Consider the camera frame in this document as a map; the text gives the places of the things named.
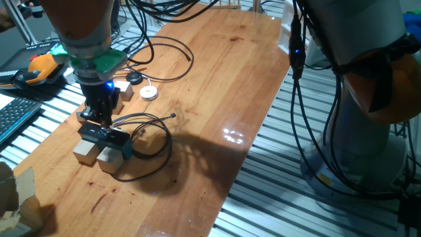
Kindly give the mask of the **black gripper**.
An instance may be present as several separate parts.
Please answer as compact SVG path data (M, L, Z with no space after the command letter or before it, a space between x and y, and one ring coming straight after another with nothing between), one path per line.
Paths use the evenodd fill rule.
M83 85L83 94L89 107L80 116L89 122L99 125L103 130L109 130L112 115L121 108L120 89L115 88L113 81L98 85Z

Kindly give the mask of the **person right hand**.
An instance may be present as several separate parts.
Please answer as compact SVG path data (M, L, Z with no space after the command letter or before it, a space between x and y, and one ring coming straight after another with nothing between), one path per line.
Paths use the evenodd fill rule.
M32 0L21 0L19 1L18 5L18 10L20 12L32 12L32 8L34 7L34 3Z

